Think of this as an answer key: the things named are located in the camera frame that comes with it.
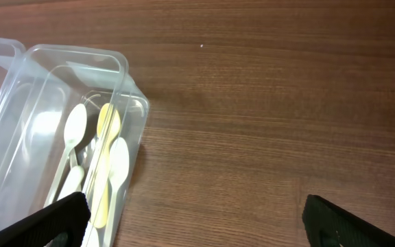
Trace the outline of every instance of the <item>wooden table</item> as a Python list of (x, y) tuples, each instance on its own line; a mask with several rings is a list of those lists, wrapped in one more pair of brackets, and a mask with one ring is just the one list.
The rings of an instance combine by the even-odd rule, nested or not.
[(128, 59), (115, 246), (308, 246), (310, 193), (395, 235), (395, 1), (0, 0), (0, 37)]

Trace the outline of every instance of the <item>plastic spoon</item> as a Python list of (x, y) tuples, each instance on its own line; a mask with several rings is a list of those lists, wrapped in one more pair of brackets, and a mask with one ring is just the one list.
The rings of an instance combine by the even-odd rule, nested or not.
[(115, 207), (117, 205), (118, 190), (126, 181), (129, 174), (129, 149), (126, 141), (119, 137), (110, 148), (110, 171), (109, 181), (112, 187), (110, 195), (110, 207), (108, 224), (104, 231), (103, 246), (112, 246), (112, 229), (115, 218)]
[(108, 217), (108, 173), (109, 173), (109, 147), (112, 140), (118, 135), (121, 128), (120, 115), (117, 110), (108, 114), (109, 104), (104, 104), (100, 110), (97, 123), (97, 136), (100, 137), (104, 124), (110, 121), (108, 136), (104, 140), (103, 152), (100, 154), (97, 164), (97, 173), (94, 180), (93, 203), (91, 207), (91, 219), (94, 227), (102, 228), (106, 225)]
[(70, 195), (73, 192), (76, 192), (80, 188), (80, 183), (84, 175), (85, 170), (83, 167), (76, 165), (75, 167), (71, 168), (71, 171), (69, 171), (67, 179), (60, 190), (58, 200)]
[(65, 164), (67, 163), (68, 155), (83, 139), (87, 119), (86, 108), (83, 104), (78, 104), (74, 107), (71, 113), (69, 113), (63, 133), (65, 149), (63, 151), (62, 158), (60, 158), (59, 166), (56, 170), (56, 174), (54, 175), (44, 207), (54, 202), (54, 198), (56, 197), (57, 189), (60, 184), (60, 179), (62, 178), (62, 173), (65, 168)]

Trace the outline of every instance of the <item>brown wooden surface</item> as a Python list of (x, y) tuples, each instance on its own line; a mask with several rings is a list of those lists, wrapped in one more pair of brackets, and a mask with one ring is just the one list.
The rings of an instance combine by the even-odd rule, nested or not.
[(395, 235), (395, 1), (0, 0), (0, 37), (127, 57), (151, 109), (115, 246), (308, 246), (309, 193)]

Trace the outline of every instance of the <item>plastic container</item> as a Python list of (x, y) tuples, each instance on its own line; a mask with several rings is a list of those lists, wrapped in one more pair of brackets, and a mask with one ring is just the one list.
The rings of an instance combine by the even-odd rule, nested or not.
[[(105, 136), (111, 124), (105, 123), (97, 136), (97, 119), (100, 108), (110, 103), (108, 112), (119, 113), (118, 137), (125, 139), (130, 157), (129, 175), (119, 188), (112, 212), (115, 236), (149, 102), (128, 75), (128, 63), (118, 52), (59, 45), (36, 45), (24, 51), (19, 42), (0, 39), (0, 79), (5, 73), (0, 90), (0, 230), (44, 207), (64, 150), (65, 123), (77, 104), (84, 104), (88, 114), (84, 138), (75, 151), (85, 170), (82, 192), (93, 208), (99, 154), (110, 148)], [(68, 172), (66, 165), (60, 184)], [(98, 245), (90, 242), (91, 230), (84, 243), (111, 246), (114, 237), (107, 242), (103, 239), (104, 229), (110, 228), (107, 224), (94, 230)]]

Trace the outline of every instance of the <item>yellow plastic spoon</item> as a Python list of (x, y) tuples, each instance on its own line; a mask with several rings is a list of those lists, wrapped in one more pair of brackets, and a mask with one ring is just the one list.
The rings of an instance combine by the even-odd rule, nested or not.
[(93, 204), (91, 207), (91, 222), (95, 228), (102, 228), (106, 225), (108, 219), (108, 174), (109, 174), (109, 150), (110, 144), (118, 135), (121, 128), (120, 115), (117, 110), (108, 114), (109, 104), (104, 104), (100, 109), (99, 120), (97, 122), (97, 136), (99, 137), (104, 124), (111, 121), (108, 136), (104, 141), (103, 152), (100, 154), (97, 165), (97, 174), (94, 180)]

